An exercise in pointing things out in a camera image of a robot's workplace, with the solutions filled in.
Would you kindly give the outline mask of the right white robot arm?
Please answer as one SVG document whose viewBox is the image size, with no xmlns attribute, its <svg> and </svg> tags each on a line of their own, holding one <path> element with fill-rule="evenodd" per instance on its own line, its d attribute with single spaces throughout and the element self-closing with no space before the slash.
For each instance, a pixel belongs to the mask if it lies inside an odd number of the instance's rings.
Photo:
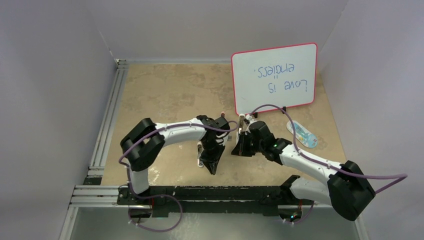
<svg viewBox="0 0 424 240">
<path fill-rule="evenodd" d="M 252 157 L 261 153 L 268 161 L 290 167 L 314 178 L 297 177 L 281 189 L 280 196 L 288 204 L 308 199 L 330 205 L 344 219 L 355 221 L 376 196 L 353 161 L 335 162 L 297 149 L 285 138 L 276 138 L 263 121 L 251 123 L 241 131 L 232 155 Z"/>
</svg>

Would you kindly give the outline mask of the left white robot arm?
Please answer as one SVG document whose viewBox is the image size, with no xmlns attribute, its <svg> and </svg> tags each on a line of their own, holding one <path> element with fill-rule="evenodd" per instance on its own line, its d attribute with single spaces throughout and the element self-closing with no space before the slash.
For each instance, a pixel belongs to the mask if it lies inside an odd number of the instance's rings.
<svg viewBox="0 0 424 240">
<path fill-rule="evenodd" d="M 198 115 L 187 121 L 170 124 L 154 123 L 150 118 L 142 119 L 121 141 L 122 157 L 132 188 L 129 197 L 138 205 L 149 199 L 148 168 L 154 163 L 162 148 L 187 141 L 200 143 L 202 152 L 199 162 L 211 175 L 217 172 L 220 158 L 225 150 L 230 123 L 224 116 L 216 119 Z"/>
</svg>

